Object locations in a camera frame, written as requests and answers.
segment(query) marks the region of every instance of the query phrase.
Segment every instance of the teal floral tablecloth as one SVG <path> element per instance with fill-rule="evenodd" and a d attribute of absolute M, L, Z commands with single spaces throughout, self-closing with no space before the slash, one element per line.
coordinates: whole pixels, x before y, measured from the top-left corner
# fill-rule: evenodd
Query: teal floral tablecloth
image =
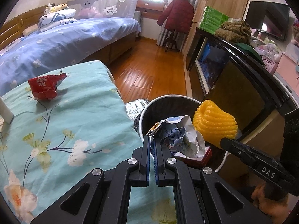
<path fill-rule="evenodd" d="M 142 146 L 103 63 L 62 72 L 67 77 L 50 102 L 35 100 L 27 82 L 2 97 L 15 117 L 10 125 L 0 119 L 0 191 L 21 223 L 30 223 L 95 167 L 114 168 Z M 158 188 L 152 169 L 147 188 L 132 188 L 127 223 L 175 224 L 172 188 Z"/>

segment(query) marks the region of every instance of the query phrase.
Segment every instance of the stack of tissue packs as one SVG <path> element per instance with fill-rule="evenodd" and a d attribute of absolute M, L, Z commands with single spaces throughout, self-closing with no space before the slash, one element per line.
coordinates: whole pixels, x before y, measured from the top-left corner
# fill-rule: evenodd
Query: stack of tissue packs
<path fill-rule="evenodd" d="M 215 34 L 215 31 L 219 29 L 220 25 L 227 20 L 228 16 L 212 7 L 206 6 L 198 27 L 211 34 Z"/>

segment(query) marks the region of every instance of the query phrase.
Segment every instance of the coat rack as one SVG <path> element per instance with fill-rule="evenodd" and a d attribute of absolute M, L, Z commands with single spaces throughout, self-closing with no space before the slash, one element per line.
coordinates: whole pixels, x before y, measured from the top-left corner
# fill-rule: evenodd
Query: coat rack
<path fill-rule="evenodd" d="M 179 49 L 177 47 L 177 44 L 176 44 L 176 37 L 178 35 L 178 33 L 176 33 L 176 35 L 174 36 L 174 33 L 175 33 L 175 30 L 174 31 L 171 31 L 171 34 L 168 36 L 167 39 L 165 39 L 164 41 L 164 44 L 166 45 L 166 48 L 165 48 L 165 52 L 167 52 L 168 48 L 170 47 L 170 45 L 172 44 L 175 49 L 179 52 Z"/>

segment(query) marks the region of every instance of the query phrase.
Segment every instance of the metal bolt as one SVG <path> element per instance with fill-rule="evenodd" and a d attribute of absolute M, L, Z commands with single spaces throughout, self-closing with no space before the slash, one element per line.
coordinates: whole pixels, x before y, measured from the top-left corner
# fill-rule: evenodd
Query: metal bolt
<path fill-rule="evenodd" d="M 167 162 L 170 164 L 174 164 L 174 163 L 176 163 L 176 159 L 174 157 L 170 157 L 167 159 Z"/>
<path fill-rule="evenodd" d="M 92 174 L 93 174 L 94 176 L 99 176 L 99 175 L 102 174 L 102 170 L 99 169 L 99 168 L 95 168 L 94 170 L 92 170 Z"/>
<path fill-rule="evenodd" d="M 203 171 L 205 174 L 211 174 L 213 172 L 212 168 L 210 167 L 204 167 Z"/>
<path fill-rule="evenodd" d="M 128 164 L 133 165 L 133 164 L 135 164 L 135 163 L 137 163 L 137 159 L 135 159 L 135 158 L 130 158 L 130 159 L 128 160 Z"/>

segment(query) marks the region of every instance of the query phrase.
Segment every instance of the wooden wardrobe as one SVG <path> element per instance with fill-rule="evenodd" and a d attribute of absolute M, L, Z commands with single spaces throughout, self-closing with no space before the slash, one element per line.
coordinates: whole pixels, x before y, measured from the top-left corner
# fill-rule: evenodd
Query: wooden wardrobe
<path fill-rule="evenodd" d="M 192 20 L 191 30 L 183 47 L 184 60 L 186 60 L 186 55 L 195 35 L 195 30 L 201 21 L 206 6 L 211 6 L 231 18 L 243 18 L 247 3 L 248 0 L 199 0 Z"/>

